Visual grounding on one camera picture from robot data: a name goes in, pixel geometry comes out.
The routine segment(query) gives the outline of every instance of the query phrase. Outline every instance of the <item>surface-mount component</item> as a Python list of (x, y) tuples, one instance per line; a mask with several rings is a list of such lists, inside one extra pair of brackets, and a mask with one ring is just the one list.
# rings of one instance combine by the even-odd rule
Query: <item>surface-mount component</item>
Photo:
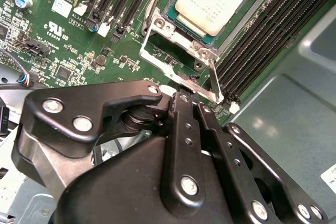
[(8, 34), (8, 28), (0, 24), (0, 39), (5, 40)]
[(177, 20), (202, 38), (217, 36), (243, 0), (177, 0)]
[(67, 81), (70, 78), (71, 74), (72, 72), (69, 69), (66, 69), (63, 66), (59, 66), (56, 76)]
[(98, 55), (96, 58), (96, 64), (103, 67), (106, 64), (106, 57), (104, 55)]

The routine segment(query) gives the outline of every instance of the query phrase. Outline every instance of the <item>capacitor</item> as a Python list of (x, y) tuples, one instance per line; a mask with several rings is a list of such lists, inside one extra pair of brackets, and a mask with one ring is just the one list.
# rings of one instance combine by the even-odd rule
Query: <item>capacitor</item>
[(33, 5), (33, 0), (15, 0), (15, 5), (21, 9), (27, 9)]

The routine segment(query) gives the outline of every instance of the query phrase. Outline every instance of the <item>wire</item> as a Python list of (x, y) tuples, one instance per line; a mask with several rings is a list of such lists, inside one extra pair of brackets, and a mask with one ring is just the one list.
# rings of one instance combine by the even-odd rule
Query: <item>wire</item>
[(19, 69), (21, 70), (21, 72), (26, 76), (28, 75), (28, 71), (24, 68), (24, 66), (21, 65), (21, 63), (13, 56), (11, 55), (9, 52), (7, 52), (5, 49), (3, 48), (0, 48), (0, 52), (7, 56), (9, 59), (11, 59), (18, 67)]

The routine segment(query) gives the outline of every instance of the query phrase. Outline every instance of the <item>white label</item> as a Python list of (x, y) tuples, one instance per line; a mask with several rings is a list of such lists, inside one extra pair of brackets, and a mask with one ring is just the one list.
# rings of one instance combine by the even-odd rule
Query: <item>white label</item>
[(65, 0), (55, 0), (51, 10), (62, 15), (64, 18), (68, 18), (71, 12), (72, 5)]
[(331, 166), (324, 173), (322, 173), (321, 178), (336, 194), (336, 164)]

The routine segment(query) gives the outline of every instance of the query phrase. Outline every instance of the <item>metal rivet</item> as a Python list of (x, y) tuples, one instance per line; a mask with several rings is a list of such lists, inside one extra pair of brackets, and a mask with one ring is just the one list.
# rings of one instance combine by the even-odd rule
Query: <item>metal rivet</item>
[(232, 126), (232, 129), (235, 133), (239, 134), (240, 130), (236, 126)]
[(188, 98), (186, 95), (184, 95), (184, 94), (180, 94), (180, 98), (181, 98), (183, 101), (185, 101), (185, 102), (188, 102), (188, 101), (189, 101), (189, 98)]
[(302, 205), (302, 204), (298, 204), (298, 208), (300, 213), (306, 218), (306, 219), (310, 219), (310, 214), (308, 212), (308, 209)]
[(157, 94), (158, 93), (158, 89), (154, 86), (148, 86), (148, 90), (150, 92), (152, 92), (153, 94)]
[(268, 215), (265, 207), (258, 201), (253, 201), (252, 202), (252, 208), (253, 211), (256, 213), (256, 215), (261, 219), (261, 220), (267, 220)]
[(182, 189), (189, 195), (196, 195), (198, 192), (198, 187), (196, 182), (190, 177), (183, 177), (181, 179)]
[(184, 141), (187, 145), (192, 145), (193, 144), (193, 141), (189, 137), (187, 137)]
[(203, 108), (204, 108), (204, 111), (205, 111), (205, 112), (208, 112), (208, 113), (211, 112), (210, 109), (209, 109), (207, 106), (204, 106)]
[(92, 129), (92, 122), (90, 119), (85, 118), (83, 116), (79, 116), (74, 119), (73, 121), (74, 127), (78, 129), (79, 131), (89, 131)]
[(191, 129), (192, 129), (192, 126), (191, 126), (191, 124), (189, 124), (189, 123), (186, 123), (186, 124), (185, 124), (185, 127), (186, 127), (188, 130), (191, 130)]
[(235, 161), (235, 164), (238, 165), (238, 166), (240, 166), (242, 164), (239, 159), (235, 159), (234, 161)]
[(317, 209), (316, 206), (310, 206), (311, 211), (319, 218), (320, 220), (323, 219), (323, 215), (321, 214), (320, 210)]
[(47, 100), (42, 104), (42, 107), (49, 113), (59, 113), (63, 110), (63, 105), (56, 100)]

